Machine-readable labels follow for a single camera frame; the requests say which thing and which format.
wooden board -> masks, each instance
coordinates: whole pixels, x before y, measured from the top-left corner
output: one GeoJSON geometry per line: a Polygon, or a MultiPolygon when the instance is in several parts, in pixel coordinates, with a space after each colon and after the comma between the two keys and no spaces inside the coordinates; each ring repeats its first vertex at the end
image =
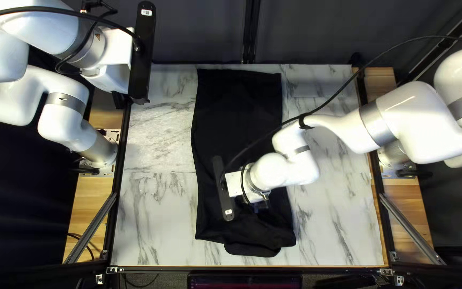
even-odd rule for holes
{"type": "MultiPolygon", "coordinates": [[[[122,110],[115,109],[110,94],[101,92],[97,89],[96,91],[90,111],[90,124],[95,128],[121,128],[122,110]]],[[[112,177],[86,177],[80,175],[69,224],[70,233],[81,235],[85,232],[88,225],[95,217],[95,214],[97,214],[106,201],[106,198],[110,195],[112,184],[112,177]]],[[[103,220],[88,245],[95,259],[99,259],[99,254],[103,248],[105,232],[106,218],[103,220]]],[[[73,237],[67,237],[64,260],[72,251],[77,241],[78,240],[73,237]]],[[[78,262],[90,260],[92,260],[90,253],[85,249],[78,262]]]]}
{"type": "MultiPolygon", "coordinates": [[[[393,69],[387,67],[375,67],[366,69],[365,86],[367,89],[369,102],[392,91],[396,88],[393,69]]],[[[394,204],[399,208],[404,216],[425,238],[427,243],[432,246],[431,233],[427,223],[427,215],[423,204],[424,201],[422,200],[420,192],[418,179],[384,179],[383,184],[386,195],[390,198],[390,200],[394,202],[394,204]]],[[[372,185],[372,192],[377,202],[375,185],[372,185]]],[[[376,210],[379,224],[381,225],[379,219],[378,204],[376,204],[376,210]]],[[[392,216],[390,216],[390,220],[395,251],[397,252],[401,261],[430,263],[430,260],[420,252],[420,250],[414,244],[413,240],[399,225],[399,223],[392,216]]]]}

marble tabletop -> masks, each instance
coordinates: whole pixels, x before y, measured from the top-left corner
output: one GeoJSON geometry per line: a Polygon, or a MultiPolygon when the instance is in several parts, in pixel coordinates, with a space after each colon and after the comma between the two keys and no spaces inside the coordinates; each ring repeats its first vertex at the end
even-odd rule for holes
{"type": "MultiPolygon", "coordinates": [[[[197,69],[281,73],[283,118],[321,105],[349,65],[153,65],[150,104],[133,105],[112,252],[118,266],[381,266],[369,163],[326,128],[305,133],[317,182],[288,187],[297,244],[273,258],[235,256],[195,240],[197,179],[190,146],[197,69]]],[[[358,107],[354,82],[318,113],[358,107]]]]}

black cloth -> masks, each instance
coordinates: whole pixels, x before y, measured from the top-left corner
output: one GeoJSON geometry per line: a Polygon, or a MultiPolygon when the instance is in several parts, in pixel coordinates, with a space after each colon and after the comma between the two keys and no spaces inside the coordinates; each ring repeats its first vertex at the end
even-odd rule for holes
{"type": "MultiPolygon", "coordinates": [[[[295,245],[286,188],[274,189],[269,207],[257,213],[241,197],[233,198],[234,220],[225,221],[211,159],[220,155],[227,164],[248,144],[281,124],[281,74],[198,69],[197,75],[191,131],[199,186],[196,239],[223,243],[231,254],[273,257],[281,247],[295,245]]],[[[269,152],[274,152],[270,137],[238,159],[228,172],[269,152]]]]}

barcode label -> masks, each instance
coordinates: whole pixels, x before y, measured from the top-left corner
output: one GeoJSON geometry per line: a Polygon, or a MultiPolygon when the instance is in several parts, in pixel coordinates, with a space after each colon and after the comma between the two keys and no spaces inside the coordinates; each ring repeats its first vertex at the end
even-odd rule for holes
{"type": "Polygon", "coordinates": [[[142,15],[152,16],[152,10],[142,9],[142,15]]]}

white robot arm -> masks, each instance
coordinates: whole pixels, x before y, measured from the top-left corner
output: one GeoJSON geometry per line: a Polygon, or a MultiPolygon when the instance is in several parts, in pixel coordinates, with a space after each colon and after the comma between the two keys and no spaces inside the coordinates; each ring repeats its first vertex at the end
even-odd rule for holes
{"type": "MultiPolygon", "coordinates": [[[[303,122],[330,129],[355,153],[398,140],[415,163],[445,161],[462,167],[462,50],[440,65],[435,85],[437,91],[424,82],[410,82],[343,117],[309,115],[303,122]]],[[[245,167],[244,191],[251,202],[273,188],[317,180],[318,167],[302,131],[299,123],[283,128],[272,138],[277,153],[245,167]]],[[[225,174],[230,196],[242,194],[240,173],[225,174]]]]}
{"type": "MultiPolygon", "coordinates": [[[[45,6],[72,10],[60,0],[0,0],[0,10],[45,6]]],[[[28,48],[35,46],[60,59],[80,46],[90,22],[75,16],[48,12],[21,12],[0,16],[0,83],[24,75],[28,48]]],[[[132,37],[119,29],[98,27],[68,63],[96,87],[127,94],[132,37]]]]}
{"type": "Polygon", "coordinates": [[[28,125],[46,93],[48,97],[38,121],[39,134],[77,152],[89,160],[92,167],[111,165],[117,156],[116,143],[107,140],[83,119],[88,89],[45,69],[28,65],[25,71],[18,81],[0,84],[0,122],[28,125]]]}

